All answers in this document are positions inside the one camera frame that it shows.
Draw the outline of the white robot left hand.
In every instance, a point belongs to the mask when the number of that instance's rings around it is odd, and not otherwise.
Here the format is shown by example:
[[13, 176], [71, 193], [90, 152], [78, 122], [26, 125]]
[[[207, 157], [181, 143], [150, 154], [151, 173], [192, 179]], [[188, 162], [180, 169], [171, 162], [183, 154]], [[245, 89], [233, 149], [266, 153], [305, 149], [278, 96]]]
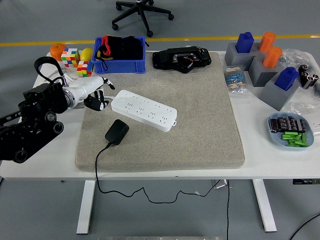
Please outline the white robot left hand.
[[75, 108], [83, 101], [84, 105], [94, 111], [102, 111], [109, 104], [105, 100], [103, 85], [112, 90], [115, 86], [110, 80], [102, 76], [90, 76], [78, 78], [68, 86], [63, 87], [64, 95], [69, 109]]

